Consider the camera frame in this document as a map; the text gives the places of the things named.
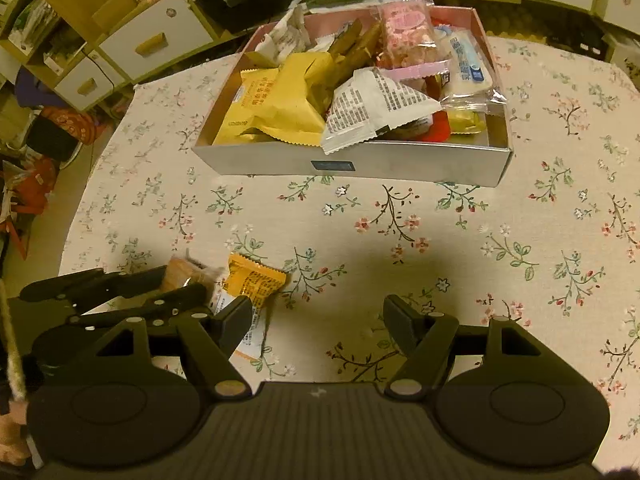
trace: snack box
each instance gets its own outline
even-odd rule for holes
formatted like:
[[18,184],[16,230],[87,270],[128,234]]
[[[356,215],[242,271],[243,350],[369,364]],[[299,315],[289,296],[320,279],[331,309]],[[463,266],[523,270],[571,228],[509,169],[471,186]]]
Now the snack box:
[[[435,6],[431,7],[431,15],[451,25],[469,28],[495,71],[495,59],[475,9]],[[373,22],[369,9],[338,10],[307,15],[305,26],[310,37],[315,39],[337,32],[344,23],[355,18],[362,20],[365,30]],[[213,144],[226,111],[241,86],[240,73],[271,67],[254,49],[274,25],[269,23],[259,27],[249,40],[193,147],[193,151],[213,170],[219,174],[321,174],[455,182],[486,187],[498,185],[513,155],[506,106],[505,117],[487,115],[486,137],[471,143],[370,140],[331,155],[325,155],[320,147],[287,144],[279,140],[255,144]],[[502,88],[498,75],[496,79]]]

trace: red cloth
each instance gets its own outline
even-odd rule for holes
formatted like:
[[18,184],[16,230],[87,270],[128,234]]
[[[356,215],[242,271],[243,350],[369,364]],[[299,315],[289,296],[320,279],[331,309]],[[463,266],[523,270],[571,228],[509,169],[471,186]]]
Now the red cloth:
[[111,121],[110,119],[102,121],[95,114],[76,112],[73,108],[56,108],[55,106],[45,106],[40,115],[83,144],[93,144]]
[[47,206],[47,193],[56,183],[56,167],[50,158],[43,157],[28,170],[28,176],[14,187],[20,201],[30,207],[44,209]]

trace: drawer handle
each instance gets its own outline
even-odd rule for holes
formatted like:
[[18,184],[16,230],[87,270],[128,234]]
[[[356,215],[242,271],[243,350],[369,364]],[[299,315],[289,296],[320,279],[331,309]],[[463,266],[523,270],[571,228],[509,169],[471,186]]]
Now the drawer handle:
[[168,45],[164,32],[161,32],[160,34],[156,34],[154,37],[140,43],[136,47],[136,54],[140,54],[142,57],[151,56],[154,52],[162,50]]
[[91,92],[93,92],[96,88],[98,88],[98,85],[95,83],[95,80],[92,77],[91,79],[88,79],[78,87],[78,93],[82,96],[87,96]]

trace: pink candy package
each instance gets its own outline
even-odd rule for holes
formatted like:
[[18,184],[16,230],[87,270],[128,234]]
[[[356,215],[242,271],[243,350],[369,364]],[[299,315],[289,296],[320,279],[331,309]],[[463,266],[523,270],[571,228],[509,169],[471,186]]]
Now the pink candy package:
[[436,42],[429,6],[424,0],[405,0],[378,7],[383,23],[383,49],[378,66],[399,71],[401,78],[447,72],[449,65]]

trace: floral tablecloth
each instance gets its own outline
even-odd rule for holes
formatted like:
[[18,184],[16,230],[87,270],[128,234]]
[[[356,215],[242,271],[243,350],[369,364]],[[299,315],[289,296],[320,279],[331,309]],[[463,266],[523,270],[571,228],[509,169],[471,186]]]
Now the floral tablecloth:
[[[387,294],[462,324],[516,319],[610,404],[602,469],[640,462],[640,95],[616,67],[491,38],[516,156],[495,189],[332,176],[217,176],[192,151],[235,57],[136,89],[71,225],[60,273],[230,251],[289,273],[262,380],[385,381]],[[473,366],[477,359],[461,366]]]

